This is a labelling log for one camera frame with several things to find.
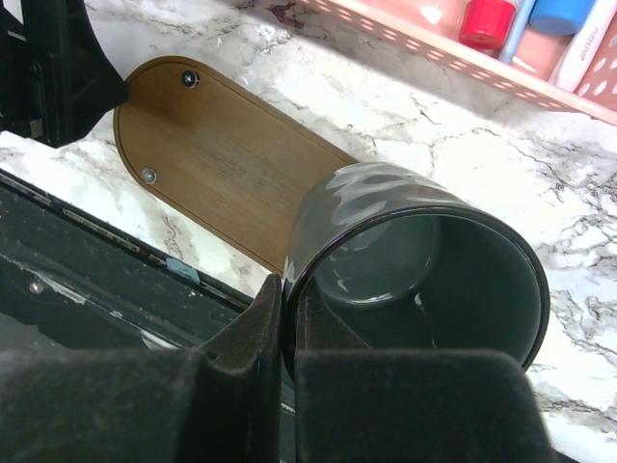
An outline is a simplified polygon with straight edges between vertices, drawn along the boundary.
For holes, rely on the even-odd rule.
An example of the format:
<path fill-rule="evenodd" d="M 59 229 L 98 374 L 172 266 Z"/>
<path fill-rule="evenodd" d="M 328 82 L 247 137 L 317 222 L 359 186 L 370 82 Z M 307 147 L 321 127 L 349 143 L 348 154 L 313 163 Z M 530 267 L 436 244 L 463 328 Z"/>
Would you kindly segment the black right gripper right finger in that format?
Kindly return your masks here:
<path fill-rule="evenodd" d="M 318 293 L 298 306 L 300 462 L 562 462 L 523 370 L 491 350 L 374 350 Z"/>

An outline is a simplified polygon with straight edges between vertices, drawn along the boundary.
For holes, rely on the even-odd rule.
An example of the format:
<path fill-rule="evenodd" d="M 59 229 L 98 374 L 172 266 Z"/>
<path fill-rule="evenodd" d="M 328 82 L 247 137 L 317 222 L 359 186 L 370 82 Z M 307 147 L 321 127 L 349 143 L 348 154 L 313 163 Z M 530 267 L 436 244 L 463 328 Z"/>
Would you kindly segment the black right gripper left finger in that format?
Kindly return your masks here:
<path fill-rule="evenodd" d="M 5 352 L 5 462 L 275 462 L 282 282 L 198 347 Z"/>

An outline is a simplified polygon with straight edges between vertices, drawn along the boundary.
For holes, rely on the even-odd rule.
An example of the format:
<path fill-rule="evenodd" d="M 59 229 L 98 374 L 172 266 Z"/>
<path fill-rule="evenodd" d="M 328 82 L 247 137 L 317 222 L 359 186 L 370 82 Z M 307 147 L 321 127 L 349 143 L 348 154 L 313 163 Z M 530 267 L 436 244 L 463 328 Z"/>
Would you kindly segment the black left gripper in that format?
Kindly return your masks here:
<path fill-rule="evenodd" d="M 1 7 L 1 129 L 60 148 L 84 138 L 126 102 L 126 84 L 103 52 L 85 2 Z"/>

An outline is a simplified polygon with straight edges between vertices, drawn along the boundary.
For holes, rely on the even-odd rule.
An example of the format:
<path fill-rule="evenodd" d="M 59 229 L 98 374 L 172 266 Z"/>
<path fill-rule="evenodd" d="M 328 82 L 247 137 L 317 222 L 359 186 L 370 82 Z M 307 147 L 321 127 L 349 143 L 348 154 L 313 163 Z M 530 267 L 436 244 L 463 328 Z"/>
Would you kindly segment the dark green ceramic mug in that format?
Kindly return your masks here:
<path fill-rule="evenodd" d="M 301 301 L 315 292 L 376 348 L 488 348 L 531 366 L 550 319 L 529 243 L 436 182 L 355 163 L 304 195 L 283 270 L 282 357 L 293 368 Z"/>

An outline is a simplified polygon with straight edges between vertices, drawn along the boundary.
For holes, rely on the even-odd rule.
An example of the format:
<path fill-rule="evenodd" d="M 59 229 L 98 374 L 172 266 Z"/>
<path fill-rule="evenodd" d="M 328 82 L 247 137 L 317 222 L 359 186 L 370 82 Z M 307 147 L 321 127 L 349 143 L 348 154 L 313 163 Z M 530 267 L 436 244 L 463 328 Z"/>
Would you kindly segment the brown oval wooden tray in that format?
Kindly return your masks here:
<path fill-rule="evenodd" d="M 150 194 L 269 271 L 309 189 L 355 158 L 199 61 L 164 56 L 127 78 L 121 161 Z"/>

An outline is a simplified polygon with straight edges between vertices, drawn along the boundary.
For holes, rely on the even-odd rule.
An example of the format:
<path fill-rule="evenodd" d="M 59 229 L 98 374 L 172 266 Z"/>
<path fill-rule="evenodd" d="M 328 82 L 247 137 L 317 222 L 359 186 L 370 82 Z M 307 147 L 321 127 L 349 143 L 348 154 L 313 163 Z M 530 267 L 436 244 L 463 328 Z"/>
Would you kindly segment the pink perforated plastic basket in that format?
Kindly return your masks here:
<path fill-rule="evenodd" d="M 455 70 L 490 87 L 552 112 L 581 113 L 616 124 L 616 112 L 564 90 L 536 74 L 503 64 L 458 41 L 463 1 L 303 0 L 310 10 L 328 14 L 346 26 L 389 41 L 411 53 Z"/>

